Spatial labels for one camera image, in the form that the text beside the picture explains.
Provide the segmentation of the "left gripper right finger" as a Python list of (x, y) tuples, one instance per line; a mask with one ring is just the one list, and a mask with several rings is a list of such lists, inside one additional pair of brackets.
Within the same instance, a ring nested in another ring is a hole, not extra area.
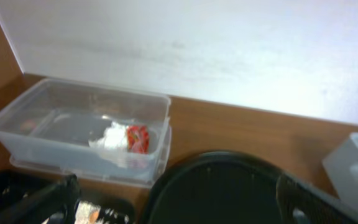
[(287, 174), (277, 179), (276, 201), (283, 223), (358, 224), (357, 211)]

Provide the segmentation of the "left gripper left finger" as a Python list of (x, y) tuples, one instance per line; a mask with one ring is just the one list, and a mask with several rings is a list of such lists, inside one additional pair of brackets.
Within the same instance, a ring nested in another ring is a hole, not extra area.
[(0, 174), (0, 223), (73, 223), (79, 201), (75, 175), (51, 181)]

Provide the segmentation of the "white napkin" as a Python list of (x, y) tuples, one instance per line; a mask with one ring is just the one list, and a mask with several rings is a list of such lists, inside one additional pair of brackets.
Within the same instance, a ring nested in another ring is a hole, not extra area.
[(129, 148), (127, 129), (128, 125), (112, 121), (111, 125), (104, 130), (101, 138), (90, 139), (88, 144), (92, 148), (126, 152)]

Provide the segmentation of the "red snack wrapper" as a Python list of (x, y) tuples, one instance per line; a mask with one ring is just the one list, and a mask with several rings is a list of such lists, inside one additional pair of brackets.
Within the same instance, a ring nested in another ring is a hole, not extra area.
[(150, 136), (146, 126), (129, 126), (126, 129), (126, 138), (129, 152), (148, 153)]

